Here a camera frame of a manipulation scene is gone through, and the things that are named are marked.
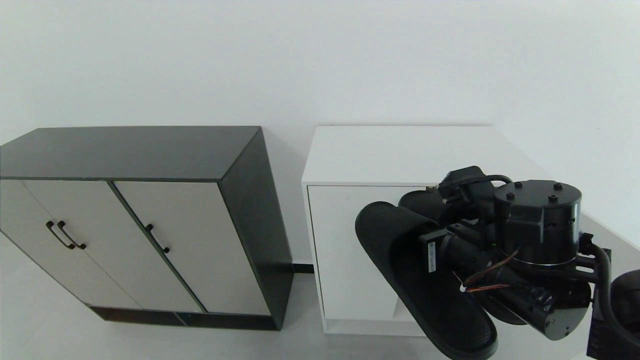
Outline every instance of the cable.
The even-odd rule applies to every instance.
[[[469,185],[469,184],[477,184],[477,183],[487,183],[488,181],[502,181],[503,183],[512,183],[513,180],[511,178],[504,175],[485,175],[478,177],[470,177],[467,179],[460,179],[458,181],[454,181],[451,185],[461,186],[461,185]]]
[[[506,259],[500,261],[499,263],[495,263],[492,266],[489,266],[488,268],[477,272],[473,275],[471,275],[470,277],[467,277],[467,280],[465,280],[462,285],[464,287],[467,287],[469,285],[471,285],[473,282],[478,281],[479,279],[481,279],[482,277],[484,277],[486,274],[489,274],[491,271],[499,268],[500,266],[506,264],[509,262],[509,260],[513,259],[514,256],[516,256],[518,254],[518,249],[516,249],[511,255],[509,255]]]
[[[600,283],[596,290],[600,301],[602,318],[613,332],[640,350],[640,340],[620,325],[611,308],[611,262],[609,261],[609,256],[598,245],[593,245],[593,250],[600,265]]]
[[[465,292],[467,293],[475,293],[478,291],[487,291],[487,290],[495,290],[495,289],[503,289],[503,288],[508,288],[509,284],[494,284],[494,285],[487,285],[487,286],[480,286],[478,288],[467,288],[465,290]]]

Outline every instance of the gray floor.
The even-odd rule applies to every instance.
[[[281,332],[104,322],[2,235],[0,275],[1,360],[446,359],[426,338],[324,334],[313,275],[296,275]],[[570,359],[579,352],[567,347],[571,341],[547,341],[528,327],[499,331],[492,360]]]

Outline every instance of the cabinet top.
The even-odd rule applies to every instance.
[[[318,126],[302,183],[431,186],[472,165],[517,180],[548,177],[492,126]]]
[[[218,181],[259,126],[36,129],[0,147],[1,179]]]

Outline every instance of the dark gray cabinet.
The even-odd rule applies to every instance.
[[[291,255],[260,127],[37,129],[0,230],[105,320],[279,329]]]

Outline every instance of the white wall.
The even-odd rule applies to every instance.
[[[631,2],[3,2],[0,121],[262,125],[310,263],[300,177],[317,124],[497,124],[587,206],[605,197],[608,172],[638,160],[598,149],[637,148],[639,20]]]

